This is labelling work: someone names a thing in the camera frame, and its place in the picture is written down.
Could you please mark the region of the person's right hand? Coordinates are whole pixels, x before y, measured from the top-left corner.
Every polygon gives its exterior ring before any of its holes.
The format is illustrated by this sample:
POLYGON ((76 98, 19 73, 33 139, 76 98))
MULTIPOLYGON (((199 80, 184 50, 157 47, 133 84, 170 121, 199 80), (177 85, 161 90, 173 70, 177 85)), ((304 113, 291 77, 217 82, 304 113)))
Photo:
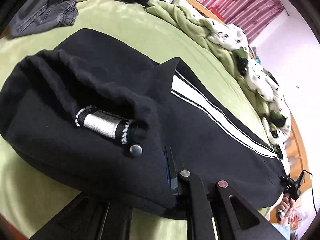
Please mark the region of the person's right hand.
POLYGON ((284 194, 277 207, 277 222, 286 224, 295 209, 295 200, 289 194, 284 194))

